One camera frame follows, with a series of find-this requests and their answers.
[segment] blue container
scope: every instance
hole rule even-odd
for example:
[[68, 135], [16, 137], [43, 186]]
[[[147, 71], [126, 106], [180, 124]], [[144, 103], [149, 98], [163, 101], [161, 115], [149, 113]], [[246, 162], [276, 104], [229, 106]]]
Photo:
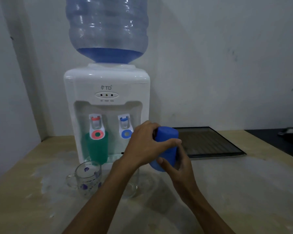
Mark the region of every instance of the blue container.
[[[171, 138], [178, 138], [178, 136], [179, 136], [178, 130], [171, 128], [171, 127], [167, 127], [167, 126], [160, 126], [157, 129], [155, 141], [163, 142], [163, 141], [169, 140]], [[173, 148], [168, 149], [165, 152], [161, 153], [159, 155], [159, 157], [165, 158], [170, 163], [170, 165], [174, 166], [176, 163], [176, 151], [177, 151], [177, 147], [173, 147]], [[157, 163], [156, 160], [150, 162], [150, 165], [155, 170], [158, 170], [160, 172], [164, 172], [164, 169], [161, 168], [161, 166]]]
[[127, 64], [148, 46], [147, 0], [66, 0], [69, 37], [99, 63]]

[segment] black countertop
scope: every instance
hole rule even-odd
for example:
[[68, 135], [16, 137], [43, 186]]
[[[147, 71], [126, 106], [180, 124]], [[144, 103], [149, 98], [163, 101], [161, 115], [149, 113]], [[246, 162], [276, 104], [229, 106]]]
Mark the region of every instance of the black countertop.
[[293, 156], [293, 144], [278, 136], [282, 129], [246, 130], [248, 133]]

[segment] mug handle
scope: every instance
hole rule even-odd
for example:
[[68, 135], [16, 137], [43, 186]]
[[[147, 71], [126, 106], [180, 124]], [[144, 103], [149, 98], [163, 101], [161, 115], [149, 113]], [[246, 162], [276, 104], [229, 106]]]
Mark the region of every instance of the mug handle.
[[73, 189], [77, 189], [77, 182], [74, 173], [66, 176], [66, 184]]

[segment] black tray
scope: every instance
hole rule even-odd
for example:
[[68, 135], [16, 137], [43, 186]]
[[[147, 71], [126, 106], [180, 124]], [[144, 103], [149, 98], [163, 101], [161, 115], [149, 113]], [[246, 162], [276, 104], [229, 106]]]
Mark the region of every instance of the black tray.
[[246, 154], [229, 140], [206, 127], [175, 127], [190, 158], [230, 157]]

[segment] wooden table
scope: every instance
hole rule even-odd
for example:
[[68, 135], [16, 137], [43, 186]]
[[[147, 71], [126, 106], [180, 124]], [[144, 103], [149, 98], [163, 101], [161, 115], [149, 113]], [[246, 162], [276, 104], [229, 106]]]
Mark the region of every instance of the wooden table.
[[[236, 233], [293, 233], [293, 157], [245, 131], [222, 131], [247, 156], [192, 161], [204, 196]], [[0, 234], [61, 233], [86, 200], [65, 177], [78, 165], [74, 137], [51, 137], [0, 179]], [[203, 233], [166, 173], [140, 168], [109, 233]]]

